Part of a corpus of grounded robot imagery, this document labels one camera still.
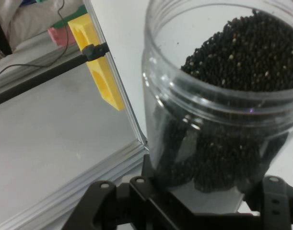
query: chia seeds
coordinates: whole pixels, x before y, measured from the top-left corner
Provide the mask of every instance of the chia seeds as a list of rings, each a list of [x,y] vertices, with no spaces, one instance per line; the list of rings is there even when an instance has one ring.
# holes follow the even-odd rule
[[[253,92],[291,89],[293,29],[266,13],[253,11],[250,17],[228,22],[222,32],[197,48],[181,69],[196,79],[226,89]],[[156,178],[164,187],[192,181],[197,190],[205,193],[234,186],[246,192],[263,178],[289,135],[285,130],[293,126],[288,124],[278,130],[221,124],[201,117],[196,119],[171,100],[161,98],[161,101],[164,108],[156,107],[154,114],[156,129],[160,130],[156,138],[161,142],[153,141],[156,143],[153,151],[159,157]],[[237,114],[224,116],[229,120],[242,118]]]
[[[250,17],[228,22],[223,32],[214,34],[197,48],[181,69],[194,78],[226,89],[253,92],[291,89],[293,29],[266,13],[253,11]]]

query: clear plastic jar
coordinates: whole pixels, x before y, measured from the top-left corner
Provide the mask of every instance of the clear plastic jar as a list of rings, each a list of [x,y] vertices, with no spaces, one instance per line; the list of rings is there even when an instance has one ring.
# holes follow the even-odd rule
[[[235,212],[293,137],[293,89],[222,89],[180,70],[228,20],[252,9],[293,27],[293,0],[151,0],[148,7],[142,71],[152,166],[158,184],[193,212]]]

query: black cable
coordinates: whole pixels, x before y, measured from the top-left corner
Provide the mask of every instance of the black cable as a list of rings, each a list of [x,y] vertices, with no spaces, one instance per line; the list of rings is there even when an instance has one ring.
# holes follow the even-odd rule
[[[7,66],[6,68],[4,68],[2,71],[0,71],[0,75],[5,71],[5,70],[7,70],[8,68],[10,68],[10,67],[13,67],[13,66],[30,66],[30,67],[39,67],[39,68],[47,68],[47,67],[50,67],[50,66],[52,66],[53,64],[55,64],[64,54],[65,54],[65,52],[67,51],[67,49],[68,49],[68,46],[69,46],[69,32],[68,32],[68,29],[67,29],[67,27],[66,27],[66,23],[65,23],[65,21],[64,21],[64,19],[63,19],[63,17],[62,17],[62,15],[60,14],[60,10],[62,10],[63,9],[63,7],[64,7],[64,4],[65,4],[65,0],[63,0],[63,3],[62,3],[62,6],[58,9],[58,11],[57,11],[57,13],[58,13],[58,15],[60,16],[60,18],[61,18],[61,20],[62,20],[62,22],[63,22],[63,25],[64,25],[64,27],[65,27],[65,30],[66,30],[66,46],[65,46],[65,49],[64,49],[64,51],[53,61],[53,62],[51,62],[50,64],[48,64],[48,65],[32,65],[32,64],[13,64],[13,65],[9,65],[9,66]]]
[[[43,73],[40,73],[39,75],[32,77],[31,79],[23,81],[22,83],[19,83],[14,87],[11,87],[10,89],[1,92],[0,104],[40,84],[43,84],[59,76],[60,74],[70,71],[71,69],[76,68],[77,66],[82,65],[87,61],[93,61],[98,58],[104,57],[107,52],[109,52],[109,47],[106,42],[97,46],[94,46],[94,44],[87,45],[82,50],[82,54],[80,54],[79,56],[71,60],[65,61],[60,65],[48,69],[47,71],[44,71]]]

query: black bracket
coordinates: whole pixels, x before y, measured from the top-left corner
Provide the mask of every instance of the black bracket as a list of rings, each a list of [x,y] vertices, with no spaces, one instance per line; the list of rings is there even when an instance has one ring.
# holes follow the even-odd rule
[[[152,174],[144,156],[143,173]],[[290,230],[293,224],[293,188],[269,176],[246,196],[260,216],[251,214],[194,214],[169,192],[156,187],[150,176],[138,176],[116,187],[108,181],[92,184],[63,230],[115,230],[131,223],[137,230]]]
[[[109,51],[108,44],[105,42],[97,46],[94,46],[93,44],[86,46],[82,50],[82,54],[87,57],[88,61],[94,61],[105,56]]]

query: green object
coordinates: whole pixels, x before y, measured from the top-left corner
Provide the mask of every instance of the green object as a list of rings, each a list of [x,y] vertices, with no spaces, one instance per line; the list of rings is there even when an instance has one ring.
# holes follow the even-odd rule
[[[66,25],[67,25],[67,23],[68,23],[69,21],[71,21],[71,20],[73,20],[73,19],[75,19],[75,18],[78,18],[78,17],[80,17],[80,16],[86,14],[87,12],[88,12],[88,11],[87,11],[87,9],[85,8],[85,6],[82,5],[82,6],[80,6],[80,7],[78,8],[78,10],[77,10],[75,13],[73,13],[73,14],[71,14],[71,15],[65,17],[65,18],[64,18],[64,22],[65,22]],[[55,28],[55,29],[60,29],[60,28],[64,27],[63,21],[60,20],[60,21],[56,22],[55,24],[53,24],[51,27],[53,27],[53,28]]]

